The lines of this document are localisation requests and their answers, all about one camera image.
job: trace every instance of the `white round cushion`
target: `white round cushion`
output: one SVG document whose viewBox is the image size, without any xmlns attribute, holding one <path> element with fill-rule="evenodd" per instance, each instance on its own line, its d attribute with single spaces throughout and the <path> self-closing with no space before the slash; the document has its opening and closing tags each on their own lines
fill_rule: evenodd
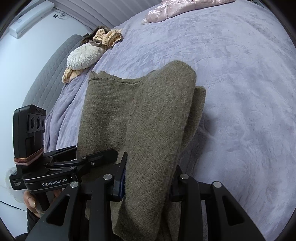
<svg viewBox="0 0 296 241">
<path fill-rule="evenodd" d="M 86 69 L 96 63 L 104 54 L 105 49 L 93 46 L 90 43 L 83 44 L 74 49 L 67 58 L 67 66 L 72 70 Z"/>
</svg>

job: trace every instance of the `bed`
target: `bed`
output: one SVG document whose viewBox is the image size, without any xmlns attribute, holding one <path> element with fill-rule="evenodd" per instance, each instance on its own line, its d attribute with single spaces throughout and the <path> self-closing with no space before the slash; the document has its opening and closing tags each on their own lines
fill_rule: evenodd
<svg viewBox="0 0 296 241">
<path fill-rule="evenodd" d="M 77 144 L 90 71 L 137 78 L 173 60 L 207 90 L 202 120 L 180 157 L 196 180 L 220 181 L 267 241 L 296 207 L 296 49 L 271 11 L 246 0 L 123 28 L 124 40 L 61 89 L 47 114 L 45 151 Z"/>
</svg>

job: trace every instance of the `gray quilted headboard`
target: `gray quilted headboard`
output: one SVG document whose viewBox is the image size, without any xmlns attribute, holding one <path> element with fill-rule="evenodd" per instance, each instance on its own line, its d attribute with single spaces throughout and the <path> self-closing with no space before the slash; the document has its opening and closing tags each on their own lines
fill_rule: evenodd
<svg viewBox="0 0 296 241">
<path fill-rule="evenodd" d="M 58 48 L 35 79 L 23 106 L 33 104 L 45 109 L 47 113 L 53 108 L 64 86 L 62 76 L 68 55 L 79 46 L 82 39 L 80 35 L 72 35 Z"/>
</svg>

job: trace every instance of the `brown cloth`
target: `brown cloth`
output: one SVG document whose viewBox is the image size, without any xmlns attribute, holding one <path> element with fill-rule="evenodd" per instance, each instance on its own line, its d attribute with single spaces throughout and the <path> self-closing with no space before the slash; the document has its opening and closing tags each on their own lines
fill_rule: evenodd
<svg viewBox="0 0 296 241">
<path fill-rule="evenodd" d="M 93 40 L 94 39 L 94 36 L 96 35 L 97 31 L 99 29 L 103 28 L 105 30 L 105 34 L 108 33 L 111 29 L 106 27 L 105 25 L 100 25 L 98 27 L 96 27 L 96 29 L 89 35 L 85 36 L 81 42 L 80 42 L 80 46 L 83 45 L 83 44 L 86 44 L 88 43 L 90 40 Z"/>
<path fill-rule="evenodd" d="M 125 241 L 177 240 L 180 205 L 167 194 L 202 115 L 205 89 L 195 82 L 194 70 L 180 61 L 137 79 L 90 74 L 78 156 L 113 148 L 120 162 L 127 151 L 126 197 L 111 203 L 113 232 Z M 83 182 L 107 168 L 93 169 Z"/>
</svg>

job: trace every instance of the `white wall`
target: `white wall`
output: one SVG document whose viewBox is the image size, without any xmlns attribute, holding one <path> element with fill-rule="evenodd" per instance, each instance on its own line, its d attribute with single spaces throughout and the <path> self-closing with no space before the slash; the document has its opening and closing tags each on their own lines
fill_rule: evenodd
<svg viewBox="0 0 296 241">
<path fill-rule="evenodd" d="M 7 187 L 7 172 L 15 168 L 13 112 L 21 107 L 33 81 L 59 46 L 73 34 L 84 36 L 91 33 L 89 28 L 71 16 L 59 19 L 54 18 L 54 14 L 60 16 L 59 12 L 52 11 L 19 39 L 7 34 L 0 41 L 0 200 L 22 209 L 25 205 L 15 200 L 15 197 L 21 200 L 22 192 L 11 193 Z M 11 208 L 0 205 L 0 217 L 15 236 L 26 232 L 27 224 L 24 223 L 24 211 L 16 210 L 14 213 L 19 213 L 21 217 L 13 218 Z"/>
</svg>

